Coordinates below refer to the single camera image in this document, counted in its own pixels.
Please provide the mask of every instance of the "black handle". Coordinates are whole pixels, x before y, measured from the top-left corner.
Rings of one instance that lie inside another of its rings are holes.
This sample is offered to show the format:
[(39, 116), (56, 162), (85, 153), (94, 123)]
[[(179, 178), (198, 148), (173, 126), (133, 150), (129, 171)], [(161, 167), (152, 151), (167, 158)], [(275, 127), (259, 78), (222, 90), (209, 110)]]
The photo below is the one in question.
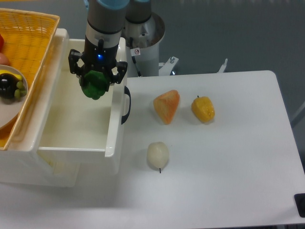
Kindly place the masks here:
[(127, 114), (122, 116), (121, 124), (124, 124), (127, 121), (129, 114), (130, 114), (130, 108), (132, 106), (132, 97), (130, 95), (130, 91), (129, 91), (128, 87), (126, 87), (126, 86), (124, 88), (124, 93), (129, 96), (129, 109), (128, 109)]

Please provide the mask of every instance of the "orange toy fruit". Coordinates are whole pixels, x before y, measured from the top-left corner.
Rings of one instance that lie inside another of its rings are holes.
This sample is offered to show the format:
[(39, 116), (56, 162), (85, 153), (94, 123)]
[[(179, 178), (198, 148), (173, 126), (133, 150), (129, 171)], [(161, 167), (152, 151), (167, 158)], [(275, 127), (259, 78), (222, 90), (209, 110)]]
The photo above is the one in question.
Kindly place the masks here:
[(154, 99), (154, 109), (166, 125), (172, 122), (178, 108), (179, 101), (180, 95), (176, 90), (171, 90), (161, 94)]

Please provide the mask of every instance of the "black object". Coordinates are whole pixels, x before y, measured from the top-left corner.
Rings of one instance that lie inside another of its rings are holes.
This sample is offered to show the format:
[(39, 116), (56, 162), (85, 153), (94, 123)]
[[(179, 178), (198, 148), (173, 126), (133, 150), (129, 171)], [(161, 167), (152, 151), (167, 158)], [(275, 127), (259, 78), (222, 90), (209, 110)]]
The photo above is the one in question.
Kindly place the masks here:
[(9, 73), (0, 74), (0, 97), (4, 99), (13, 99), (19, 80)]
[[(109, 84), (120, 84), (127, 72), (127, 62), (117, 62), (115, 57), (118, 45), (112, 48), (104, 48), (104, 40), (98, 41), (98, 46), (93, 45), (89, 40), (85, 39), (85, 51), (80, 53), (77, 50), (71, 49), (69, 53), (69, 67), (72, 74), (76, 74), (80, 78), (80, 86), (84, 86), (85, 74), (89, 71), (97, 71), (103, 73), (109, 78)], [(78, 60), (84, 62), (82, 67), (77, 65)], [(112, 69), (117, 67), (118, 73), (113, 75)]]
[(127, 121), (128, 117), (129, 117), (129, 114), (130, 114), (130, 109), (131, 109), (131, 106), (132, 106), (132, 97), (130, 95), (130, 91), (129, 91), (128, 87), (126, 87), (126, 86), (124, 88), (124, 93), (129, 96), (129, 109), (128, 109), (127, 114), (122, 116), (121, 124), (124, 124)]
[(295, 194), (295, 203), (300, 217), (305, 218), (305, 193)]

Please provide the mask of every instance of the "blue led light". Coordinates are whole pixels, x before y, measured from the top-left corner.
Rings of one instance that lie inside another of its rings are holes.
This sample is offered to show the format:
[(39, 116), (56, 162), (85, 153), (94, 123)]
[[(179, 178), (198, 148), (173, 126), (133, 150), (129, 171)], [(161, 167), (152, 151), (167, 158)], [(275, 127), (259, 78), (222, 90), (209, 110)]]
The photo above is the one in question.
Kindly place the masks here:
[(98, 58), (100, 61), (102, 61), (102, 60), (104, 59), (104, 57), (103, 57), (102, 55), (100, 55), (100, 54), (97, 55), (97, 58)]

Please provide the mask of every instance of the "red fruit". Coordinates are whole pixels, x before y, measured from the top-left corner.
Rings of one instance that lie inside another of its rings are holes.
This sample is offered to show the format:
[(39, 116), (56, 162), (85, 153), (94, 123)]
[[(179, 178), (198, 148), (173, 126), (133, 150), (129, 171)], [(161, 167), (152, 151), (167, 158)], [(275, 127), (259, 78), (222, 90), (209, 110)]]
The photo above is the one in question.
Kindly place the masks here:
[(3, 39), (3, 37), (0, 34), (0, 51), (1, 51), (2, 47), (3, 47), (3, 45), (4, 45), (4, 39)]

